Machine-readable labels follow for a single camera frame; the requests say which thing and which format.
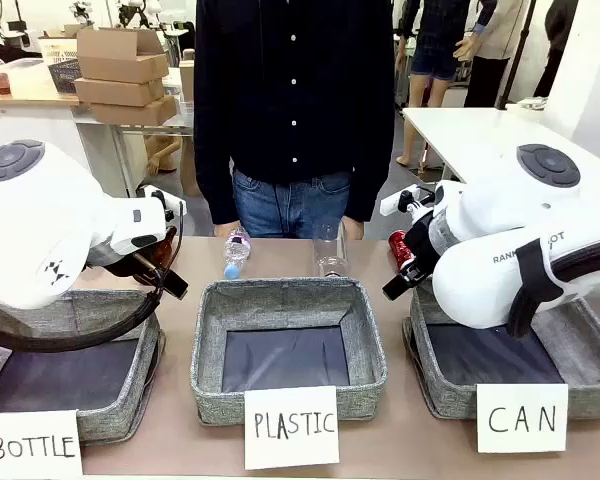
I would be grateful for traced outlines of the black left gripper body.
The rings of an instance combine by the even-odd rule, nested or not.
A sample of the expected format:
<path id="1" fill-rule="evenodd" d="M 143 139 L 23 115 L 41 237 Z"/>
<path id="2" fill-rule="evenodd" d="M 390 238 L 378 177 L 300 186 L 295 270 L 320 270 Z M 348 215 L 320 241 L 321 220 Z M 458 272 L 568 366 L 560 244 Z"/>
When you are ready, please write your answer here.
<path id="1" fill-rule="evenodd" d="M 136 282 L 157 287 L 164 280 L 164 249 L 157 242 L 133 253 L 116 253 L 109 245 L 101 244 L 90 249 L 90 267 L 103 267 L 116 277 L 131 277 Z"/>

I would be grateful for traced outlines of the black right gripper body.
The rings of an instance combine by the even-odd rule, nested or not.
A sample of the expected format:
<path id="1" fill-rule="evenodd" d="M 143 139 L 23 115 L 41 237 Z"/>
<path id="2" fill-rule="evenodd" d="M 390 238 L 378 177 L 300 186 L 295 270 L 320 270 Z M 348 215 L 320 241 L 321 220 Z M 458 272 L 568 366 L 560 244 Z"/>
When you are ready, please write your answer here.
<path id="1" fill-rule="evenodd" d="M 404 244 L 410 250 L 413 261 L 401 272 L 408 281 L 423 281 L 431 275 L 440 259 L 429 238 L 432 216 L 423 216 L 406 232 Z"/>

